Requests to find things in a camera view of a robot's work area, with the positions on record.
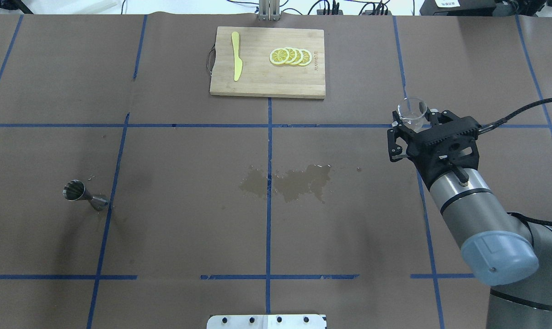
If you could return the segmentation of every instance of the lemon slice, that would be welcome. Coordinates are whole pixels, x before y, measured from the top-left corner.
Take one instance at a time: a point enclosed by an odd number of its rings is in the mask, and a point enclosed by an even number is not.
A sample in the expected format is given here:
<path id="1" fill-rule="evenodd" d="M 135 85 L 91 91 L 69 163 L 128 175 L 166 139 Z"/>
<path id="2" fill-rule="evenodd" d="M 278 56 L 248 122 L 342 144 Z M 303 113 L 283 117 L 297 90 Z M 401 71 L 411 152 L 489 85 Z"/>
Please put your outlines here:
<path id="1" fill-rule="evenodd" d="M 292 62 L 295 62 L 296 59 L 298 58 L 298 53 L 296 52 L 297 48 L 292 48 L 292 47 L 286 47 L 284 48 L 286 50 L 288 50 L 288 60 L 286 60 L 286 64 L 290 64 Z"/>
<path id="2" fill-rule="evenodd" d="M 296 58 L 296 60 L 294 62 L 289 63 L 290 65 L 298 65 L 302 62 L 302 59 L 305 58 L 304 53 L 301 52 L 301 50 L 299 50 L 298 48 L 295 48 L 294 51 L 298 54 L 298 57 Z"/>
<path id="3" fill-rule="evenodd" d="M 276 48 L 270 53 L 270 62 L 275 65 L 282 65 L 286 63 L 288 56 L 290 56 L 290 52 L 287 49 Z"/>
<path id="4" fill-rule="evenodd" d="M 311 64 L 312 53 L 306 49 L 299 49 L 299 51 L 302 53 L 303 56 L 302 60 L 298 63 L 298 66 L 307 66 L 308 64 Z"/>

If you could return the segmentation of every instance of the cutting board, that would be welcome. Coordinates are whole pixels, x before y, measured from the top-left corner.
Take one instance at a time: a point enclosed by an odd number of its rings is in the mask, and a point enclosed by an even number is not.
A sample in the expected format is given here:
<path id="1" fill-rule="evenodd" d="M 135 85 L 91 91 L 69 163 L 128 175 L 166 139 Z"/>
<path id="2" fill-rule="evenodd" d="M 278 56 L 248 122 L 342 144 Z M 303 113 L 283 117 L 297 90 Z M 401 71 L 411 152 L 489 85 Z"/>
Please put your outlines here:
<path id="1" fill-rule="evenodd" d="M 234 81 L 231 33 L 240 34 L 243 70 Z M 275 48 L 305 48 L 313 54 L 307 66 L 274 65 L 269 55 Z M 324 98 L 324 31 L 265 27 L 218 27 L 211 95 Z"/>

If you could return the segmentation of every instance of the jigger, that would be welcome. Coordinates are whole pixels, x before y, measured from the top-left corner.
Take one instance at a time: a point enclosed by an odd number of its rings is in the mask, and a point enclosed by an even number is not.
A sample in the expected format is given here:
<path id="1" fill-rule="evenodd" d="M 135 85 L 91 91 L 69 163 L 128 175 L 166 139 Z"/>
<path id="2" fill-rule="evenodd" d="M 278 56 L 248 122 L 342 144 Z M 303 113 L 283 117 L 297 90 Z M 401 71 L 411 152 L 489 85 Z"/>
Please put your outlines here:
<path id="1" fill-rule="evenodd" d="M 109 200 L 107 200 L 106 196 L 101 194 L 92 195 L 87 191 L 84 183 L 77 179 L 69 181 L 67 185 L 64 186 L 62 195 L 69 201 L 88 200 L 93 209 L 97 211 L 106 209 L 109 204 Z"/>

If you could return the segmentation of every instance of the brown table surface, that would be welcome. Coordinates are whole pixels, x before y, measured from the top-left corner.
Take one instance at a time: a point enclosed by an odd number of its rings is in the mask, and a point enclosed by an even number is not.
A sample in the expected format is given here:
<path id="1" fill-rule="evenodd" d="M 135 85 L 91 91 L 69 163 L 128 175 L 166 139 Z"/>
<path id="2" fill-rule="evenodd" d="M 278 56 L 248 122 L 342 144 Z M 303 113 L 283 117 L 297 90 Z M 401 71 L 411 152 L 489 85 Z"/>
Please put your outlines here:
<path id="1" fill-rule="evenodd" d="M 326 99 L 209 95 L 217 26 L 324 29 Z M 552 96 L 552 18 L 0 15 L 0 328 L 484 327 L 489 287 L 387 159 L 404 94 L 482 123 Z M 478 146 L 504 207 L 552 220 L 552 104 Z"/>

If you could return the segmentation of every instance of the yellow plastic knife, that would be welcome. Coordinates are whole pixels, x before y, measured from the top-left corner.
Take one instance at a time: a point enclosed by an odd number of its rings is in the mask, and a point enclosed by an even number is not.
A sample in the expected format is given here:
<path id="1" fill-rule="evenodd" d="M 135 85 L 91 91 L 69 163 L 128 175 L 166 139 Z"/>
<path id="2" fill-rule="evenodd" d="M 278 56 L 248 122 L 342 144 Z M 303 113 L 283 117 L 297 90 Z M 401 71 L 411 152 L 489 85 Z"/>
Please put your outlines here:
<path id="1" fill-rule="evenodd" d="M 239 57 L 239 32 L 231 34 L 231 41 L 233 43 L 233 58 L 235 59 L 233 80 L 238 81 L 243 69 L 243 61 Z"/>

